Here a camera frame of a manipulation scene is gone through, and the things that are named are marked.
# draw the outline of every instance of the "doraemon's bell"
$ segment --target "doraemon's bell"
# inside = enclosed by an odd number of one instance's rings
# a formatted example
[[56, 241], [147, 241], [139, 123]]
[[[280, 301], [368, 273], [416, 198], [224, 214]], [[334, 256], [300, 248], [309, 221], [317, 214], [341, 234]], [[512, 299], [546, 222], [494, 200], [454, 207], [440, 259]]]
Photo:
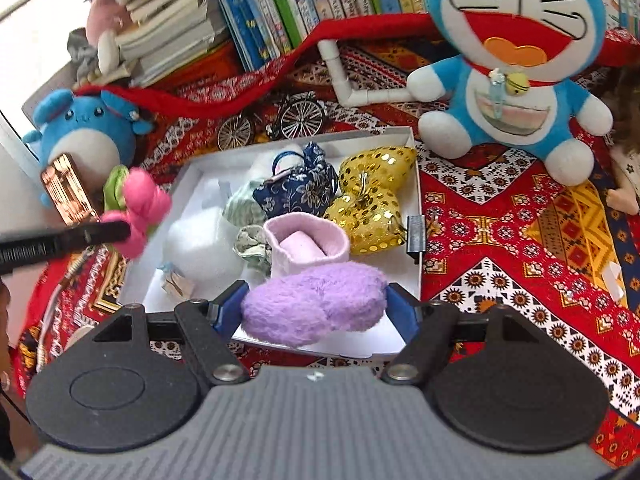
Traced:
[[506, 79], [505, 89], [511, 96], [523, 95], [529, 90], [529, 78], [522, 72], [509, 74]]

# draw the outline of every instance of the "pink bow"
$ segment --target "pink bow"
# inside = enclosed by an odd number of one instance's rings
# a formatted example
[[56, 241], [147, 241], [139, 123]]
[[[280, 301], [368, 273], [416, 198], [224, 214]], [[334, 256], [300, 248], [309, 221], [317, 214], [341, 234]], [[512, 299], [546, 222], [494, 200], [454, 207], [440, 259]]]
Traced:
[[171, 197], [160, 189], [151, 176], [140, 168], [132, 168], [122, 186], [125, 211], [107, 211], [100, 220], [103, 222], [125, 221], [131, 227], [131, 235], [125, 242], [113, 244], [114, 248], [127, 259], [134, 259], [143, 253], [146, 246], [146, 232], [149, 226], [159, 224], [171, 209]]

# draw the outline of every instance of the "white wall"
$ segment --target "white wall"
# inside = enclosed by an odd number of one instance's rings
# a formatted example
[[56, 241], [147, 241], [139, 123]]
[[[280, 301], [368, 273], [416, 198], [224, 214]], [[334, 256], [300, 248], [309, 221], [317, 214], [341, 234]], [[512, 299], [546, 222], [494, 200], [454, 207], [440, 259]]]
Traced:
[[[62, 224], [55, 210], [40, 203], [41, 192], [37, 183], [0, 146], [0, 235]], [[27, 303], [43, 268], [16, 270], [12, 276], [2, 278], [12, 297], [7, 327], [11, 345], [15, 345], [20, 337]]]

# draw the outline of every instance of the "blue floral drawstring bag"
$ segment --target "blue floral drawstring bag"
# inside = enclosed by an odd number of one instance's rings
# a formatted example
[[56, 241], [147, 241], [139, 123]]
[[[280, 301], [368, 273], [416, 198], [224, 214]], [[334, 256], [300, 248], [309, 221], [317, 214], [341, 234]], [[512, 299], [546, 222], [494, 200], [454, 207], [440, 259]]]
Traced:
[[[296, 155], [302, 164], [276, 174], [281, 158]], [[282, 152], [273, 161], [273, 176], [254, 190], [254, 200], [267, 218], [302, 211], [322, 216], [338, 191], [338, 176], [325, 160], [324, 150], [310, 142], [302, 151]]]

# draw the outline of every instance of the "white pvc pipe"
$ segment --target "white pvc pipe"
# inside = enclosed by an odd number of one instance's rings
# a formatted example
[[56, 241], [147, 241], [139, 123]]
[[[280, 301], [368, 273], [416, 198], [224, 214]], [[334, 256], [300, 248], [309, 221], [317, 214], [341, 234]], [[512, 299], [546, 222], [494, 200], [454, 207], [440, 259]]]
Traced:
[[413, 101], [406, 88], [389, 88], [384, 90], [356, 90], [342, 66], [340, 51], [334, 40], [318, 41], [318, 50], [326, 63], [329, 78], [334, 86], [335, 97], [340, 106], [355, 108], [381, 103], [402, 103]]

